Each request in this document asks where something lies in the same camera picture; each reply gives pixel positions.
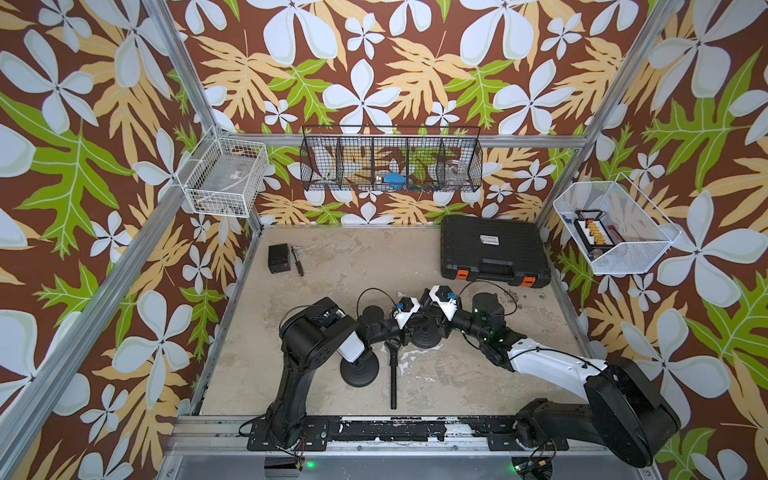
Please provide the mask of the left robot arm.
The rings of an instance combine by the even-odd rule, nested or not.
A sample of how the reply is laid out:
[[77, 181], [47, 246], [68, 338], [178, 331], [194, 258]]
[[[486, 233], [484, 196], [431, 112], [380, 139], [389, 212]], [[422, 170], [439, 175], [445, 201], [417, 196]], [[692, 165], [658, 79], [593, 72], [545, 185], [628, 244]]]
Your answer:
[[263, 415], [265, 428], [251, 432], [250, 446], [288, 450], [298, 445], [307, 424], [306, 403], [313, 377], [334, 354], [341, 356], [340, 374], [345, 383], [363, 388], [380, 371], [375, 344], [399, 348], [414, 343], [416, 333], [429, 325], [413, 299], [397, 302], [390, 314], [368, 306], [354, 319], [324, 297], [287, 319], [279, 330], [283, 371], [278, 393]]

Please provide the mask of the black round stand base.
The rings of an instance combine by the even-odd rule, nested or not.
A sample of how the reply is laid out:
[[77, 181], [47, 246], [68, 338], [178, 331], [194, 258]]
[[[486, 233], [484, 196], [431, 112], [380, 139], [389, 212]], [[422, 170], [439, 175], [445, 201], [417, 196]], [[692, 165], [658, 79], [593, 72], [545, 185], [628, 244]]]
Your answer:
[[434, 319], [419, 319], [410, 324], [411, 343], [421, 349], [431, 349], [437, 346], [442, 335]]

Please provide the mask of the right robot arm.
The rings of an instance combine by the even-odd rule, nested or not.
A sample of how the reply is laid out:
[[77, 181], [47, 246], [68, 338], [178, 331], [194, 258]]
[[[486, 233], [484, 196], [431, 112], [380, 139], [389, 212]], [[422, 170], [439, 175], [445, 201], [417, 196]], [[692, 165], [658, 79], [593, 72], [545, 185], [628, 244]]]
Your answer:
[[525, 405], [513, 427], [522, 446], [577, 440], [602, 445], [633, 467], [647, 467], [680, 430], [678, 414], [634, 361], [582, 357], [516, 332], [494, 294], [477, 294], [469, 311], [444, 285], [433, 287], [429, 298], [440, 310], [436, 324], [442, 335], [459, 331], [473, 337], [493, 365], [579, 397], [577, 403], [536, 399]]

